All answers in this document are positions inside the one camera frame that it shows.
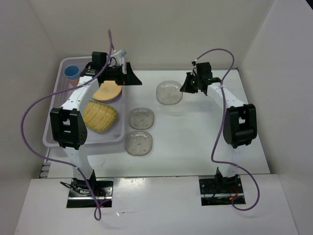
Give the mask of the purple plastic plate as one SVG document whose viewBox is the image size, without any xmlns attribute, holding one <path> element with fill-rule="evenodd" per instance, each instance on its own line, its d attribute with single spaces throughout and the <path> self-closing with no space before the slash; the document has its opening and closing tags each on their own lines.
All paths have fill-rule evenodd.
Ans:
<svg viewBox="0 0 313 235">
<path fill-rule="evenodd" d="M 115 102 L 115 101 L 118 100 L 121 96 L 122 96 L 122 92 L 120 92 L 120 93 L 119 93 L 117 96 L 115 96 L 114 98 L 107 99 L 107 100 L 99 100 L 99 102 L 102 102 L 102 103 Z"/>
</svg>

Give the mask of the yellow plastic plate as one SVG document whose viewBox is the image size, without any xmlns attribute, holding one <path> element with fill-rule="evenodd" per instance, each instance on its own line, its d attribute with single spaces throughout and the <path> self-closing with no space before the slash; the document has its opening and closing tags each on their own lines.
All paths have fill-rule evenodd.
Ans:
<svg viewBox="0 0 313 235">
<path fill-rule="evenodd" d="M 92 98 L 99 102 L 107 102 L 117 98 L 122 92 L 122 87 L 115 81 L 104 81 Z"/>
</svg>

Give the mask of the clear glass dish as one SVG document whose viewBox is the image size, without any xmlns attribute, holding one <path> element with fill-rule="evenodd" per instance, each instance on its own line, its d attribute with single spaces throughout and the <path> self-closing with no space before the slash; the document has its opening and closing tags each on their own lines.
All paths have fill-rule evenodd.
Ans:
<svg viewBox="0 0 313 235">
<path fill-rule="evenodd" d="M 180 89 L 181 84 L 177 81 L 162 81 L 156 88 L 156 99 L 163 105 L 178 104 L 183 98 Z"/>
<path fill-rule="evenodd" d="M 135 130 L 147 130 L 155 121 L 155 114 L 149 108 L 134 108 L 129 114 L 129 125 Z"/>
<path fill-rule="evenodd" d="M 147 131 L 131 131 L 125 138 L 125 150 L 135 157 L 149 154 L 153 147 L 153 137 Z"/>
</svg>

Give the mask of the woven bamboo tray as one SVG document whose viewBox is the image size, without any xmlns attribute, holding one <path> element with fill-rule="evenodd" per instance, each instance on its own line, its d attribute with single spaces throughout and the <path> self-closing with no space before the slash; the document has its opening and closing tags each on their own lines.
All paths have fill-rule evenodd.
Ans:
<svg viewBox="0 0 313 235">
<path fill-rule="evenodd" d="M 85 125 L 96 132 L 110 128 L 117 118 L 117 111 L 110 105 L 90 100 L 83 113 Z"/>
</svg>

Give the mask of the pink plastic cup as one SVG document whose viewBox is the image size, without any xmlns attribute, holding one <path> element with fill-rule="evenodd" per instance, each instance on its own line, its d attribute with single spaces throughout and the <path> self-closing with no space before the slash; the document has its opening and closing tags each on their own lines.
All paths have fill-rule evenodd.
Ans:
<svg viewBox="0 0 313 235">
<path fill-rule="evenodd" d="M 75 78 L 75 79 L 68 79 L 68 81 L 70 82 L 70 84 L 73 86 L 73 87 L 76 87 L 79 83 L 79 78 Z"/>
</svg>

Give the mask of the blue plastic cup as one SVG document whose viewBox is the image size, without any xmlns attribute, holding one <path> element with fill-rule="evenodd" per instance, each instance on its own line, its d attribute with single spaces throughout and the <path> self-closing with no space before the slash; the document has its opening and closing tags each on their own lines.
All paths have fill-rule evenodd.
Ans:
<svg viewBox="0 0 313 235">
<path fill-rule="evenodd" d="M 67 66 L 64 70 L 64 75 L 69 80 L 76 80 L 80 77 L 80 68 L 77 65 Z"/>
</svg>

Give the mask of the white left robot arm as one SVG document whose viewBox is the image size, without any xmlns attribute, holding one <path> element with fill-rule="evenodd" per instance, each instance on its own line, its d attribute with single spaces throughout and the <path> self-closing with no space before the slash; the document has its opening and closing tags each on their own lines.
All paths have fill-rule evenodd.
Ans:
<svg viewBox="0 0 313 235">
<path fill-rule="evenodd" d="M 65 92 L 71 94 L 49 114 L 53 140 L 73 167 L 74 177 L 68 187 L 80 194 L 93 195 L 98 185 L 84 148 L 88 131 L 110 130 L 123 116 L 118 110 L 121 104 L 111 102 L 120 96 L 123 86 L 142 85 L 131 64 L 125 61 L 125 54 L 115 49 L 110 54 L 94 51 L 83 69 L 77 65 L 66 67 L 64 75 L 72 87 Z"/>
</svg>

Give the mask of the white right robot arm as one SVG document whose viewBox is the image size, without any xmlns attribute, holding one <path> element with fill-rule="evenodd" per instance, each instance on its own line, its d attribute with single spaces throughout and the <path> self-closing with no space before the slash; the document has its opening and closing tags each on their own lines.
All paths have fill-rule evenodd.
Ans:
<svg viewBox="0 0 313 235">
<path fill-rule="evenodd" d="M 225 164 L 231 169 L 239 168 L 248 173 L 243 167 L 229 160 L 215 160 L 214 155 L 221 137 L 233 149 L 242 145 L 250 145 L 257 137 L 256 107 L 246 104 L 224 87 L 224 79 L 214 77 L 209 62 L 193 62 L 191 81 L 189 84 L 194 92 L 203 92 L 210 96 L 222 109 L 222 121 L 217 138 L 213 145 L 211 161 L 217 164 Z"/>
</svg>

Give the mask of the translucent plastic bin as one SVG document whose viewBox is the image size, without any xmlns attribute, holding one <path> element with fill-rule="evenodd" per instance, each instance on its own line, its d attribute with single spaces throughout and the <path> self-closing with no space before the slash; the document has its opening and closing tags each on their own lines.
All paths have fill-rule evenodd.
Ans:
<svg viewBox="0 0 313 235">
<path fill-rule="evenodd" d="M 72 87 L 70 82 L 64 75 L 64 70 L 67 66 L 77 65 L 80 68 L 80 71 L 83 70 L 85 65 L 91 61 L 90 56 L 86 57 L 71 57 L 63 59 L 60 62 L 58 74 L 55 81 L 54 92 L 66 90 Z M 105 143 L 114 143 L 120 141 L 125 134 L 125 90 L 122 90 L 122 96 L 115 102 L 106 103 L 107 105 L 112 106 L 117 111 L 117 118 L 113 125 L 104 132 L 96 132 L 91 129 L 87 129 L 88 136 L 85 144 L 105 144 Z M 51 124 L 50 124 L 50 115 L 47 116 L 47 121 L 45 125 L 44 135 L 43 135 L 43 144 L 46 147 L 53 148 L 59 147 L 59 144 L 53 140 Z"/>
</svg>

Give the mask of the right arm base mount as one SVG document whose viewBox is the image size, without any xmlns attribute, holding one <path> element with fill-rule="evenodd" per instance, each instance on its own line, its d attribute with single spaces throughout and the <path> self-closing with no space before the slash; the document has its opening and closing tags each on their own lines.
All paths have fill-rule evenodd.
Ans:
<svg viewBox="0 0 313 235">
<path fill-rule="evenodd" d="M 202 206 L 231 205 L 234 199 L 235 205 L 246 203 L 241 179 L 218 188 L 216 180 L 210 178 L 199 178 L 200 196 Z"/>
</svg>

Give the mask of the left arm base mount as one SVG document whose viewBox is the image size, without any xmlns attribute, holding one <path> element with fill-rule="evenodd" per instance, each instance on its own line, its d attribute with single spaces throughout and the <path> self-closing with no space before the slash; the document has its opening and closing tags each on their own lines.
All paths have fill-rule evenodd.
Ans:
<svg viewBox="0 0 313 235">
<path fill-rule="evenodd" d="M 70 183 L 60 182 L 69 189 L 67 197 L 67 208 L 96 208 L 96 202 L 87 186 L 76 185 L 74 179 Z M 93 183 L 93 194 L 101 208 L 112 207 L 113 179 L 98 178 Z"/>
</svg>

